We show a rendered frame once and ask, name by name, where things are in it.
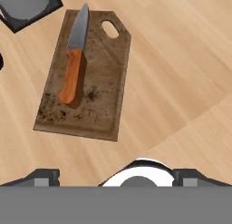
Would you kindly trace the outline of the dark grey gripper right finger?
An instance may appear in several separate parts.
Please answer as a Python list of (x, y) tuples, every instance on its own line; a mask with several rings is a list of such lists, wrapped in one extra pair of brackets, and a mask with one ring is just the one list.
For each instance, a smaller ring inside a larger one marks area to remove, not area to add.
[(208, 178), (196, 169), (175, 169), (173, 177), (172, 185), (176, 187), (230, 187), (230, 184)]

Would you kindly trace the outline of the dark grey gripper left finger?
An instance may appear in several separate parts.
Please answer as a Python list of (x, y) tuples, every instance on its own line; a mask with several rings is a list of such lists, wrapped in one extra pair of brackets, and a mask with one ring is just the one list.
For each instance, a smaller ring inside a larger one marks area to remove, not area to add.
[(4, 183), (4, 186), (59, 187), (59, 169), (36, 169), (26, 177)]

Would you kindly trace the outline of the white plate with black rim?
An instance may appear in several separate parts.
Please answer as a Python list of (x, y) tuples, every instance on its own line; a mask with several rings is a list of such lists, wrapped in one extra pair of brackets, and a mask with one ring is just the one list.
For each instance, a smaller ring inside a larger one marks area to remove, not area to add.
[(171, 187), (172, 169), (151, 158), (137, 158), (130, 164), (103, 180), (99, 187)]

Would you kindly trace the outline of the brown wooden cutting board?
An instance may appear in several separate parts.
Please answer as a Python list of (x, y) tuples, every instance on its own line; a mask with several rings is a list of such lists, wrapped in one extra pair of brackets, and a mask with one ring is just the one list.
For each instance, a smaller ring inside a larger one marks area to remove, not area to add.
[(65, 53), (78, 12), (68, 9), (53, 54), (34, 129), (117, 141), (131, 34), (113, 11), (91, 11), (81, 105), (71, 109), (58, 100), (63, 87)]

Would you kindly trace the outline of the dark square grey-topped object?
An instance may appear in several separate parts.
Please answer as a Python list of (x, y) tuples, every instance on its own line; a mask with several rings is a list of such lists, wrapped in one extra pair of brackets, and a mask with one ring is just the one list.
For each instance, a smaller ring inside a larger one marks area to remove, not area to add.
[(61, 7), (62, 0), (0, 0), (0, 22), (15, 34)]

